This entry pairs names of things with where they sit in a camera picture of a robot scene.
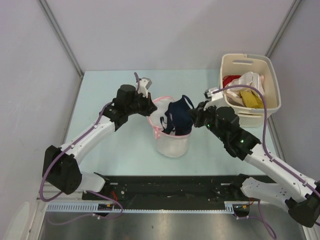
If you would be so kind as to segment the dark navy bra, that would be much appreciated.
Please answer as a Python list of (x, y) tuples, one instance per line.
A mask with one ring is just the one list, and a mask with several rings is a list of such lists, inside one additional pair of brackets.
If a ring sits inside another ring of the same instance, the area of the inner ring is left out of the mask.
[(178, 101), (173, 101), (168, 104), (168, 108), (164, 115), (160, 117), (160, 123), (163, 128), (162, 132), (175, 136), (185, 136), (191, 133), (193, 120), (189, 114), (189, 110), (194, 109), (194, 105), (190, 98), (182, 95)]

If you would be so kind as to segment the white mesh laundry bag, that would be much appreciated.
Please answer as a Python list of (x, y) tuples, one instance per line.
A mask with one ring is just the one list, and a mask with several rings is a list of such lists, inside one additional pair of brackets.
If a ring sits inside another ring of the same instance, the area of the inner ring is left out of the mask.
[(160, 154), (170, 158), (181, 157), (187, 152), (189, 148), (189, 138), (191, 136), (191, 133), (188, 135), (176, 136), (172, 133), (165, 134), (162, 132), (163, 127), (161, 125), (160, 117), (164, 117), (165, 122), (167, 121), (165, 112), (168, 109), (169, 103), (175, 101), (178, 100), (175, 100), (171, 96), (162, 96), (153, 100), (153, 103), (157, 106), (157, 110), (147, 117), (148, 123), (153, 130), (156, 150)]

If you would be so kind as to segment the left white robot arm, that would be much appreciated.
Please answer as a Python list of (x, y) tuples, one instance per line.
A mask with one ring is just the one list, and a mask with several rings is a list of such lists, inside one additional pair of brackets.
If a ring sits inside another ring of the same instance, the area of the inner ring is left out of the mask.
[(92, 191), (100, 200), (110, 196), (111, 188), (97, 173), (84, 173), (79, 165), (85, 156), (105, 137), (115, 133), (129, 116), (150, 116), (157, 107), (148, 91), (150, 83), (143, 78), (137, 86), (123, 84), (116, 97), (99, 112), (97, 120), (68, 143), (45, 150), (42, 182), (48, 182), (61, 193), (70, 195), (77, 190)]

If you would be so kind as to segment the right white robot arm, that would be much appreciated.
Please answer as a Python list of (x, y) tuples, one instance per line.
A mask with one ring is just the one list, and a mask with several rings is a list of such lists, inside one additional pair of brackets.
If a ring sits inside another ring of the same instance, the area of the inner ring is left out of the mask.
[(210, 106), (205, 102), (189, 111), (196, 128), (206, 127), (222, 143), (224, 149), (265, 173), (276, 184), (260, 182), (239, 175), (230, 188), (231, 196), (242, 201), (255, 198), (287, 211), (292, 219), (312, 228), (320, 216), (320, 183), (273, 155), (256, 136), (240, 127), (239, 117), (231, 107)]

